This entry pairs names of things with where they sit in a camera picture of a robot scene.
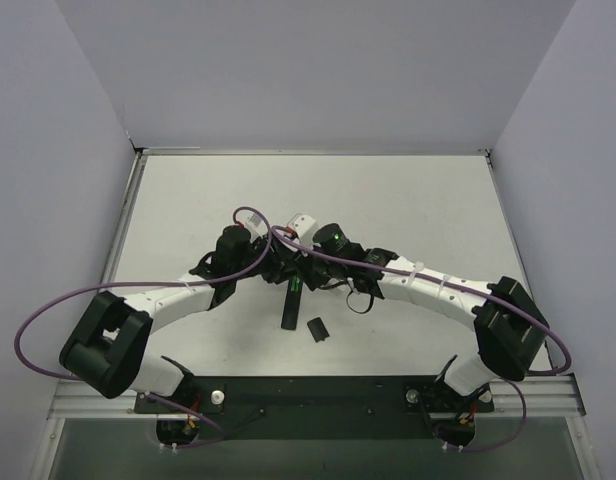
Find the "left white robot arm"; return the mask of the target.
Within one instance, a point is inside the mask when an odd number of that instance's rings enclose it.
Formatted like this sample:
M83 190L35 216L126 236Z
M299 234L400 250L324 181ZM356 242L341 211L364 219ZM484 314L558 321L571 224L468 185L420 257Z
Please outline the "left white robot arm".
M241 279L259 276L272 284L293 275L291 253L270 235L226 227L215 249L174 286L118 296L97 293L64 344L60 365L106 398L126 390L157 394L171 411L192 402L192 373L167 356L146 351L149 337L195 313L213 310L235 293Z

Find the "black battery cover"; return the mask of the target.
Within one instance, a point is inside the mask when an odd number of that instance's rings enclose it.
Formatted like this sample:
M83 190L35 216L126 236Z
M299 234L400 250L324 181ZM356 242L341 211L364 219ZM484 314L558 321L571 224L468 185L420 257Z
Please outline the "black battery cover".
M307 327L316 343L325 341L330 333L321 317L315 317L307 322Z

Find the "black remote control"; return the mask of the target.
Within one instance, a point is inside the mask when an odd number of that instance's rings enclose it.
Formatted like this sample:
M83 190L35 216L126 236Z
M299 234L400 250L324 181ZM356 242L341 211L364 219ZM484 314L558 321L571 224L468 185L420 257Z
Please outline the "black remote control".
M291 285L295 279L298 279L300 281L300 288L298 291L293 292L291 290ZM302 288L303 283L299 277L294 276L288 281L280 324L282 330L294 331L297 328Z

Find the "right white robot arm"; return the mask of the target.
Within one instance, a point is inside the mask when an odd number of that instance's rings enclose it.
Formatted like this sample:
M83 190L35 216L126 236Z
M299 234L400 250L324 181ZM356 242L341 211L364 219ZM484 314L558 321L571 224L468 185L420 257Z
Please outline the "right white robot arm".
M547 322L516 280L472 281L444 274L393 251L366 249L335 224L298 215L277 234L300 278L312 290L342 282L371 299L399 301L453 320L475 336L467 354L454 354L438 374L467 397L495 378L519 382L546 337Z

